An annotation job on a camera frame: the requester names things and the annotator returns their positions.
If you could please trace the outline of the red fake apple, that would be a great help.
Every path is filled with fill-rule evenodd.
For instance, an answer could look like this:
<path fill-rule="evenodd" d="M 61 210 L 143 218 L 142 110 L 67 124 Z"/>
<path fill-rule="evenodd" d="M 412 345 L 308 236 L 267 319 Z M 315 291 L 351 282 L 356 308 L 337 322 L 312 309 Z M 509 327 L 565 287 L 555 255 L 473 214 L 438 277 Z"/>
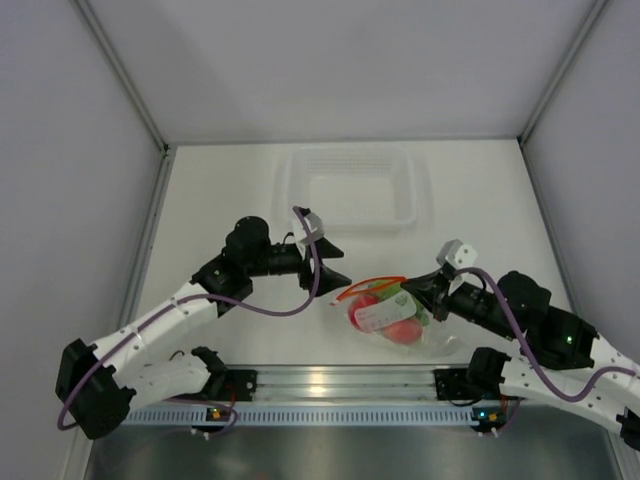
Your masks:
<path fill-rule="evenodd" d="M 358 331 L 361 331 L 358 317 L 360 311 L 367 312 L 367 309 L 379 303 L 379 298 L 373 294 L 366 293 L 358 295 L 349 305 L 347 316 L 351 325 Z"/>

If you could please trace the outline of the clear zip bag orange seal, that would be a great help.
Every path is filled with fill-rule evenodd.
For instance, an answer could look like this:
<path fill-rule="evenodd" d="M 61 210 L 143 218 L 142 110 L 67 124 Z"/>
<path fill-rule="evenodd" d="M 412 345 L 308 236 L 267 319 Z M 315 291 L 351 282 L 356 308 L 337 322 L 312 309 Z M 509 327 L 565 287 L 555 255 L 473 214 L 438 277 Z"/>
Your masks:
<path fill-rule="evenodd" d="M 380 301 L 367 309 L 367 312 L 360 311 L 358 317 L 361 331 L 356 330 L 350 323 L 347 316 L 347 309 L 350 303 L 361 294 L 370 293 L 370 285 L 372 282 L 405 280 L 403 276 L 381 276 L 372 277 L 361 280 L 338 293 L 330 303 L 330 306 L 340 312 L 345 321 L 352 329 L 359 333 L 363 338 L 390 351 L 402 354 L 417 354 L 428 359 L 441 357 L 452 357 L 460 353 L 463 348 L 463 342 L 454 336 L 450 328 L 442 322 L 432 317 L 431 323 L 427 328 L 423 328 L 423 334 L 420 340 L 411 345 L 395 344 L 384 337 L 382 329 L 396 322 L 414 317 L 416 312 L 415 300 L 407 291 L 401 288 L 401 291 L 384 301 Z"/>

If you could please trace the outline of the green fake grapes bunch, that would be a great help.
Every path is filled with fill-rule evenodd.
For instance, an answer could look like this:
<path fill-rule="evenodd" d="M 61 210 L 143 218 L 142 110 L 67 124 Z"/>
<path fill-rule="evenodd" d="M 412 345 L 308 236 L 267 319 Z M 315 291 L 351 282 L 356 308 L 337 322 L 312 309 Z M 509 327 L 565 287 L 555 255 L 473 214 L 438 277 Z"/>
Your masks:
<path fill-rule="evenodd" d="M 386 280 L 372 282 L 370 285 L 371 294 L 378 298 L 380 301 L 384 301 L 390 297 L 393 297 L 401 291 L 400 280 Z"/>

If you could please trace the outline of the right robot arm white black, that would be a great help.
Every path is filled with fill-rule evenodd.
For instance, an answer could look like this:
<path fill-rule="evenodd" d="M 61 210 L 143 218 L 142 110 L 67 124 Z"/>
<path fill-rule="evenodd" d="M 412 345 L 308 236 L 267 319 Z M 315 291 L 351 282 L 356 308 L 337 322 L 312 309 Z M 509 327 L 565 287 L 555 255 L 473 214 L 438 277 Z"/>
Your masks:
<path fill-rule="evenodd" d="M 639 447 L 639 365 L 551 293 L 511 271 L 440 269 L 401 284 L 473 351 L 463 388 L 533 400 L 588 419 Z"/>

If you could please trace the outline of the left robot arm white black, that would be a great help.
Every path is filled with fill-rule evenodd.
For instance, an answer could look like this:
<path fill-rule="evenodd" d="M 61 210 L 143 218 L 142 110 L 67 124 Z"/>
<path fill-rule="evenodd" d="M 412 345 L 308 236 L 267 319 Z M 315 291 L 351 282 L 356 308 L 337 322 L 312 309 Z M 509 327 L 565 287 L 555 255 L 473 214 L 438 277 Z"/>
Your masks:
<path fill-rule="evenodd" d="M 90 440 L 117 429 L 141 408 L 180 396 L 213 400 L 225 384 L 227 367 L 217 352 L 195 347 L 176 359 L 162 354 L 191 331 L 233 308 L 286 318 L 314 299 L 350 285 L 330 269 L 343 251 L 329 241 L 319 216 L 296 207 L 283 241 L 274 243 L 268 223 L 257 216 L 238 220 L 221 252 L 200 267 L 167 300 L 117 331 L 87 343 L 76 339 L 63 350 L 55 384 L 62 403 L 61 431 L 78 428 Z M 294 275 L 308 294 L 300 306 L 273 311 L 247 303 L 257 277 Z"/>

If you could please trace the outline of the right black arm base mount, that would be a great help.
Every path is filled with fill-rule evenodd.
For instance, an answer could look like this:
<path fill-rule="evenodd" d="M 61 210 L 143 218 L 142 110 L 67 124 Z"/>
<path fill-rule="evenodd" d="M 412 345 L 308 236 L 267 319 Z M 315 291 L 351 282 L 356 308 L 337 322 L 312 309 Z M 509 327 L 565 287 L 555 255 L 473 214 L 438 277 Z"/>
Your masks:
<path fill-rule="evenodd" d="M 499 395 L 472 384 L 466 368 L 443 368 L 433 371 L 437 399 L 455 406 L 471 406 L 484 400 L 497 400 Z"/>

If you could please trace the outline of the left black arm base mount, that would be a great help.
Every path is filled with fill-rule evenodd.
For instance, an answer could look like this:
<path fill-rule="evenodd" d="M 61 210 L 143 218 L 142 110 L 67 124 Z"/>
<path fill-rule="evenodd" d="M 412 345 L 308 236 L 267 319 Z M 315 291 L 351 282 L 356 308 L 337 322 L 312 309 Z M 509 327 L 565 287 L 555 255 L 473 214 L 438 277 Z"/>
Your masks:
<path fill-rule="evenodd" d="M 256 370 L 227 370 L 214 378 L 208 398 L 216 402 L 251 402 L 257 390 L 257 380 Z"/>

